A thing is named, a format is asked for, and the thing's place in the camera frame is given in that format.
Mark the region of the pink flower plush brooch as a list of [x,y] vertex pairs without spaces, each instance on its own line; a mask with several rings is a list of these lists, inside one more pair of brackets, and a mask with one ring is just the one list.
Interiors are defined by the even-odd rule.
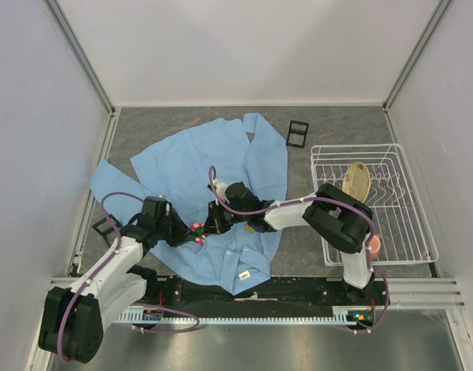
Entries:
[[204,231],[204,224],[203,223],[194,223],[191,226],[192,232],[196,234],[196,242],[203,245],[206,240],[206,235]]

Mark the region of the light blue shirt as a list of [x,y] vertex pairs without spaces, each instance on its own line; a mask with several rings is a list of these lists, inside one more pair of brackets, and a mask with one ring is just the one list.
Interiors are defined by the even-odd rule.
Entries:
[[[258,113],[180,131],[131,158],[131,164],[136,179],[105,160],[90,179],[95,199],[121,224],[140,212],[145,197],[160,195],[188,226],[205,221],[213,201],[207,187],[210,166],[218,179],[228,185],[243,182],[261,200],[283,200],[288,188],[285,140]],[[187,281],[239,294],[269,280],[280,239],[280,232],[250,232],[238,223],[204,243],[170,247],[160,241],[151,252]]]

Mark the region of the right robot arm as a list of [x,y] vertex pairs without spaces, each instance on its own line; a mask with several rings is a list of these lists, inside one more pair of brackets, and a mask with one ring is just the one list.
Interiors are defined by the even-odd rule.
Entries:
[[226,233],[238,223],[258,233],[308,226],[341,253],[345,299],[357,305],[371,295],[373,272],[364,245],[374,230],[373,212],[362,202],[328,183],[288,201],[258,199],[242,182],[227,185],[214,179],[208,188],[215,200],[209,203],[205,235]]

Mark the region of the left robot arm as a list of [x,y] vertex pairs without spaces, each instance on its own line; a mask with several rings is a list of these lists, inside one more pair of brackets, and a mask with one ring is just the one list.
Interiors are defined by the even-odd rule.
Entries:
[[172,204],[149,196],[141,211],[121,225],[112,216],[117,234],[111,247],[91,269],[66,288],[52,288],[45,300],[38,347],[63,362],[87,363],[96,355],[108,327],[128,306],[150,304],[158,284],[138,262],[158,242],[178,247],[197,238]]

